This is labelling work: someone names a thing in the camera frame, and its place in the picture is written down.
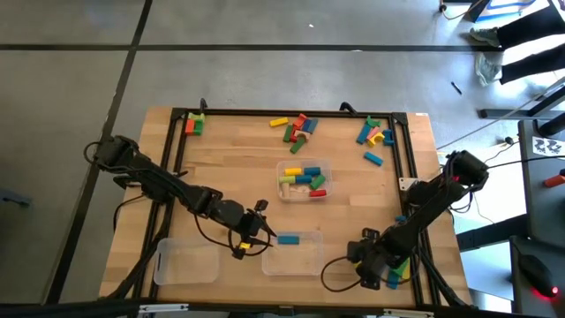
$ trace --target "pink block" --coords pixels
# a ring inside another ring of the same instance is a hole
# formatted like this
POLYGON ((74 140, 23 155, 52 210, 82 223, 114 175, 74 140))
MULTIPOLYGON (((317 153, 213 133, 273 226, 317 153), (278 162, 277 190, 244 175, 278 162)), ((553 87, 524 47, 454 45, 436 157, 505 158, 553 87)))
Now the pink block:
POLYGON ((371 131, 367 135, 367 140, 370 140, 374 135, 379 133, 379 130, 380 130, 379 127, 374 127, 373 129, 371 129, 371 131))

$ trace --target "floor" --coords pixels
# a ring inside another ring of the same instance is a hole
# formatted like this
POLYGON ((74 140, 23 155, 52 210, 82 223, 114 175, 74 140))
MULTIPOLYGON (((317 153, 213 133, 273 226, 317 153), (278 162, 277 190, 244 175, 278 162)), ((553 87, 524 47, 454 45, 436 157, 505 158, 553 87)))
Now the floor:
MULTIPOLYGON (((194 107, 205 97, 213 108, 336 110, 348 101, 357 110, 429 113, 439 146, 486 124, 478 109, 515 108, 562 76, 481 87, 473 62, 487 48, 466 35, 471 22, 447 21, 437 6, 434 0, 1 2, 0 186, 34 204, 0 205, 0 302, 45 299, 83 206, 61 301, 96 298, 123 192, 106 174, 89 182, 96 176, 81 151, 101 135, 137 138, 148 107, 194 107)), ((448 14, 465 10, 454 6, 448 14)), ((536 47, 491 57, 508 63, 536 47)), ((516 122, 500 122, 442 150, 477 150, 516 132, 516 122)))

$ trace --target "clear plastic bin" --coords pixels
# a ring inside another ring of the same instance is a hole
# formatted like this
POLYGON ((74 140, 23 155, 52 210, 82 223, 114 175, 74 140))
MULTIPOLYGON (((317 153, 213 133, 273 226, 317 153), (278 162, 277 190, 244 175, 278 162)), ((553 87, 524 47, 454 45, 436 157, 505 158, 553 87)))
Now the clear plastic bin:
POLYGON ((157 246, 154 268, 158 285, 212 283, 220 270, 220 251, 201 236, 164 238, 157 246))
POLYGON ((306 160, 291 160, 279 162, 276 165, 276 191, 279 198, 283 201, 309 201, 327 198, 332 194, 332 170, 330 169, 329 160, 325 159, 306 159, 306 160), (284 170, 288 168, 308 168, 320 167, 321 174, 326 178, 326 181, 317 190, 326 190, 326 196, 323 197, 310 197, 309 192, 312 191, 310 185, 290 185, 290 197, 283 196, 283 190, 279 177, 284 177, 284 170))
POLYGON ((323 239, 321 232, 277 232, 278 236, 300 237, 298 245, 279 245, 276 238, 273 247, 262 255, 262 269, 270 276, 317 276, 324 267, 323 239))

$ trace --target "sticker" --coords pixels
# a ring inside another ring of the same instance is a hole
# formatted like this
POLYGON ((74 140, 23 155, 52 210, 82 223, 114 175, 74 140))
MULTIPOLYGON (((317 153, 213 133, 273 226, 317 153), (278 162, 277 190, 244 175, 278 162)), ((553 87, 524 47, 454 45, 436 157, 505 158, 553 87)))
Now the sticker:
POLYGON ((536 155, 565 155, 565 142, 547 138, 531 137, 533 153, 536 155))

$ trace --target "blue block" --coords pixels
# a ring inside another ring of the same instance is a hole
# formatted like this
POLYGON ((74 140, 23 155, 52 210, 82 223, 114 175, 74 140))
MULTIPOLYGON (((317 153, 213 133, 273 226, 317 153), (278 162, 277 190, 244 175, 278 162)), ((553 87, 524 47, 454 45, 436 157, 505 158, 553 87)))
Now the blue block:
POLYGON ((365 155, 363 155, 363 157, 365 159, 367 159, 368 161, 381 166, 382 165, 382 159, 380 159, 378 156, 371 154, 370 152, 365 152, 365 155))
POLYGON ((392 140, 392 131, 390 129, 383 130, 382 134, 385 135, 385 140, 392 140))
POLYGON ((319 176, 321 174, 321 169, 320 167, 304 168, 304 174, 308 176, 319 176))
POLYGON ((316 128, 316 125, 318 124, 318 118, 308 119, 308 120, 310 120, 310 124, 308 124, 308 132, 314 133, 314 129, 316 128))
POLYGON ((300 237, 298 236, 279 236, 276 238, 279 245, 298 245, 300 237))
POLYGON ((303 131, 303 132, 308 132, 308 129, 310 128, 310 123, 312 122, 312 120, 307 119, 304 121, 304 123, 302 124, 302 128, 300 128, 299 130, 303 131))
POLYGON ((390 289, 397 289, 398 288, 398 281, 400 281, 400 277, 392 270, 388 270, 388 277, 387 277, 387 287, 390 289))
POLYGON ((364 124, 363 128, 361 129, 361 132, 359 133, 359 136, 357 137, 357 143, 359 145, 363 145, 370 131, 371 131, 371 126, 364 124))
POLYGON ((304 183, 311 183, 312 182, 312 176, 296 176, 296 183, 298 184, 304 184, 304 183))

